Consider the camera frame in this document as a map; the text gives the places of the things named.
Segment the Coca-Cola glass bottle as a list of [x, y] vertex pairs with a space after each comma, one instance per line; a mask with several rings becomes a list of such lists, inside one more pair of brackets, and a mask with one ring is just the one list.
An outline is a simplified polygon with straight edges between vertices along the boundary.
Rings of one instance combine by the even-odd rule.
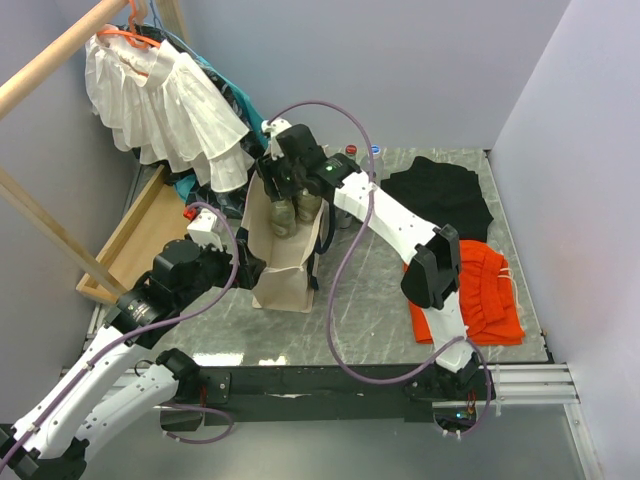
[[354, 163], [357, 162], [357, 153], [358, 153], [358, 149], [356, 145], [349, 144], [349, 145], [346, 145], [344, 148], [345, 156], [348, 157]]

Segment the clear glass green-cap bottle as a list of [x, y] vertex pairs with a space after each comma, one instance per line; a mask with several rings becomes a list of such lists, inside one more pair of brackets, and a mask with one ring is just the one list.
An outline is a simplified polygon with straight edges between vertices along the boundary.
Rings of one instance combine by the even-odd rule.
[[303, 190], [296, 197], [298, 219], [305, 224], [311, 224], [322, 206], [322, 198]]

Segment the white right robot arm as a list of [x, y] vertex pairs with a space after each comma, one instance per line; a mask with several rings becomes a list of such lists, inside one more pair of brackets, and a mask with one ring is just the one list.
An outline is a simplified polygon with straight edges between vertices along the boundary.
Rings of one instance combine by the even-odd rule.
[[327, 155], [307, 126], [277, 118], [263, 122], [262, 131], [269, 147], [258, 172], [271, 198], [307, 191], [358, 218], [400, 256], [407, 267], [401, 290], [424, 312], [436, 350], [428, 363], [439, 372], [441, 392], [462, 397], [472, 388], [480, 361], [461, 313], [457, 231], [412, 213], [348, 156]]

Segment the beige canvas tote bag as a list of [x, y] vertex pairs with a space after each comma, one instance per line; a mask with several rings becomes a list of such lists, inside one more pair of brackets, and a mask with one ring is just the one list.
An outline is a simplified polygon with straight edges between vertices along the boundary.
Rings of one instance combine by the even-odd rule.
[[302, 223], [296, 213], [296, 234], [276, 237], [270, 225], [270, 204], [259, 174], [249, 182], [241, 227], [247, 232], [249, 251], [266, 262], [252, 289], [255, 308], [308, 313], [318, 289], [319, 249], [329, 239], [331, 211], [322, 206], [315, 221]]

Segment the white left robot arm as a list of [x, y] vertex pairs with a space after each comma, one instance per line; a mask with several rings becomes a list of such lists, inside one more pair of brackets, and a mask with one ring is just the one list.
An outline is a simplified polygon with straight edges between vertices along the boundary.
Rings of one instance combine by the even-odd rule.
[[21, 479], [78, 479], [88, 461], [146, 410], [193, 399], [200, 368], [177, 349], [163, 352], [132, 385], [108, 392], [202, 294], [213, 287], [250, 290], [265, 267], [243, 241], [231, 252], [187, 239], [166, 244], [54, 389], [14, 424], [2, 425], [2, 467]]

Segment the blue-cap water bottle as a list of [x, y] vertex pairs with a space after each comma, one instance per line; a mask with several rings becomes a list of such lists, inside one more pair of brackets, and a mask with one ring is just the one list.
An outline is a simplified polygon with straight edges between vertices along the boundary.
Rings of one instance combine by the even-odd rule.
[[371, 155], [366, 154], [363, 157], [361, 166], [367, 174], [371, 175], [374, 183], [380, 184], [384, 176], [384, 162], [378, 145], [371, 146]]

